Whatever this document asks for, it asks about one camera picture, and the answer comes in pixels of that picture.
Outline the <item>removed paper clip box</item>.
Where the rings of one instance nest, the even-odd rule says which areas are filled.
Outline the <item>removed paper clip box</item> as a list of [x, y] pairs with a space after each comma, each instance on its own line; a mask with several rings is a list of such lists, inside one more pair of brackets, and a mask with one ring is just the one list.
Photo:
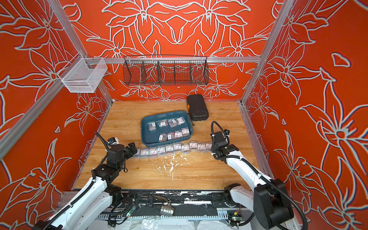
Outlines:
[[148, 148], [141, 148], [140, 149], [140, 157], [142, 159], [149, 158], [149, 149]]
[[211, 142], [206, 143], [206, 151], [212, 153], [212, 143]]
[[157, 148], [149, 148], [149, 158], [157, 158]]
[[182, 151], [181, 143], [174, 143], [173, 144], [173, 150], [174, 150], [174, 153], [181, 152]]
[[197, 146], [198, 152], [206, 152], [207, 151], [207, 147], [206, 147], [206, 143], [198, 143]]
[[137, 153], [133, 155], [133, 158], [140, 158], [140, 149], [137, 149]]
[[157, 155], [164, 156], [166, 154], [165, 146], [158, 146], [157, 147]]
[[174, 154], [173, 145], [166, 145], [165, 150], [166, 150], [167, 155], [173, 155]]
[[189, 154], [191, 151], [188, 143], [182, 143], [181, 148], [183, 154]]

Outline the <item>blue plastic storage tray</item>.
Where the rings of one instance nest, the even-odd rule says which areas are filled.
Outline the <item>blue plastic storage tray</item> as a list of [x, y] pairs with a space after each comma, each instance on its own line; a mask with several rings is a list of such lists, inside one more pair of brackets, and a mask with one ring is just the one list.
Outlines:
[[[184, 117], [186, 122], [183, 125], [177, 125], [176, 127], [170, 127], [168, 120], [172, 118]], [[157, 129], [149, 131], [148, 123], [155, 122]], [[182, 137], [180, 139], [174, 138], [176, 131], [182, 130], [182, 128], [189, 128], [190, 135]], [[193, 135], [193, 127], [190, 121], [190, 117], [184, 110], [177, 110], [172, 112], [166, 112], [161, 114], [155, 114], [146, 116], [140, 121], [140, 136], [141, 142], [148, 148], [157, 147], [161, 144], [172, 144], [177, 141], [189, 140]]]

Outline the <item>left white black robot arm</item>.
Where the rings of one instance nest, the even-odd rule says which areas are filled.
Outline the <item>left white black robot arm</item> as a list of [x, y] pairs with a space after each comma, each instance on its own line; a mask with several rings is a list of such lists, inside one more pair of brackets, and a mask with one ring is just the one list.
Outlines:
[[138, 153], [134, 142], [127, 146], [117, 138], [105, 140], [94, 133], [105, 146], [106, 155], [91, 170], [86, 185], [56, 214], [46, 221], [38, 221], [33, 230], [86, 230], [108, 207], [117, 207], [123, 201], [121, 188], [113, 181], [121, 172], [127, 172], [126, 161]]

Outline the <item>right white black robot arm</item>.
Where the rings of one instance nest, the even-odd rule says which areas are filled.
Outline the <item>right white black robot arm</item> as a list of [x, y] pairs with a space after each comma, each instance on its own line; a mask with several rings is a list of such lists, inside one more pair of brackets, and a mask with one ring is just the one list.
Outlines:
[[241, 185], [232, 184], [226, 190], [227, 204], [241, 205], [248, 208], [258, 223], [270, 230], [278, 227], [283, 230], [283, 223], [294, 218], [297, 212], [302, 221], [301, 229], [308, 229], [307, 218], [298, 204], [288, 195], [285, 184], [279, 179], [272, 179], [258, 170], [230, 143], [230, 132], [222, 127], [218, 132], [214, 126], [218, 122], [211, 123], [212, 155], [215, 160], [222, 161], [234, 169], [248, 184], [250, 190]]

